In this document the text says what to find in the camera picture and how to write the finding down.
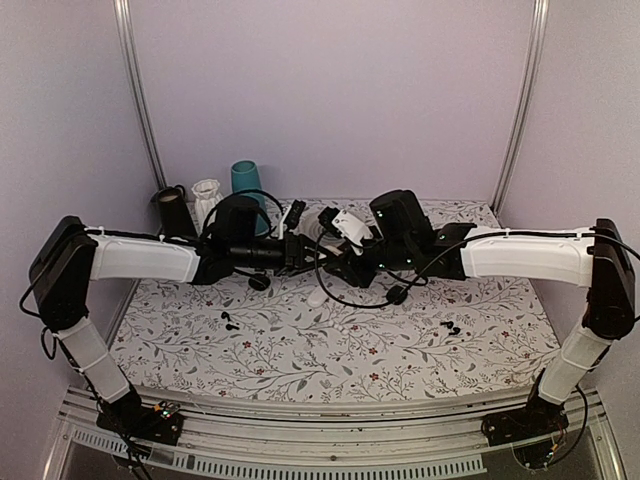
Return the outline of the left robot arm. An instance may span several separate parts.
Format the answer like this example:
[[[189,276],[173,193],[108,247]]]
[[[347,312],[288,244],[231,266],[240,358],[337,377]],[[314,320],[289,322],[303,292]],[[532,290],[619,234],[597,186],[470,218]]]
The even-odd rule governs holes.
[[[291,276],[334,258],[333,251],[290,229],[276,238],[256,236],[257,219],[265,214],[250,194],[231,195],[213,208],[213,222],[199,237],[110,233],[67,216],[30,267],[26,293],[36,308],[23,312],[58,340],[93,388],[104,415],[128,434],[141,433],[148,412],[89,319],[90,282],[149,278],[212,285],[244,268]]]

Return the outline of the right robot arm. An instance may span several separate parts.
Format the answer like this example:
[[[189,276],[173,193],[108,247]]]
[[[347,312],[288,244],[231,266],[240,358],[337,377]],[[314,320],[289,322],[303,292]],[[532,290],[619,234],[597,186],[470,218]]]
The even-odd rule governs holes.
[[[560,352],[536,378],[524,407],[490,415],[486,430],[509,422],[527,436],[564,425],[570,393],[608,351],[638,322],[635,313],[634,251],[620,239],[615,223],[599,219],[592,227],[531,231],[449,223],[434,229],[410,190],[394,190],[372,200],[376,222],[327,207],[319,215],[324,232],[344,240],[340,255],[322,268],[348,284],[366,288],[381,271],[413,271],[413,279],[390,290],[399,304],[422,280],[517,277],[558,281],[587,288],[587,306]]]

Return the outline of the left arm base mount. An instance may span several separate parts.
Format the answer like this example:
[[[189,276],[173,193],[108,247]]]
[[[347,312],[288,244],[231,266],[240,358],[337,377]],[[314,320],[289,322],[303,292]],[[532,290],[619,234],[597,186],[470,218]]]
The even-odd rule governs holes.
[[[176,446],[184,421],[181,413],[165,407],[146,407],[138,400],[120,399],[102,407],[96,425],[126,437]]]

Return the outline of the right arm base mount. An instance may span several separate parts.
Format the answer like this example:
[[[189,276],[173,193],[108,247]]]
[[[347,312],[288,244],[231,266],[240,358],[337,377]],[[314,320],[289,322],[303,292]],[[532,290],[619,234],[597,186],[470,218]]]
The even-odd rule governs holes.
[[[481,433],[490,446],[528,440],[538,436],[559,433],[569,426],[564,408],[542,401],[485,415]]]

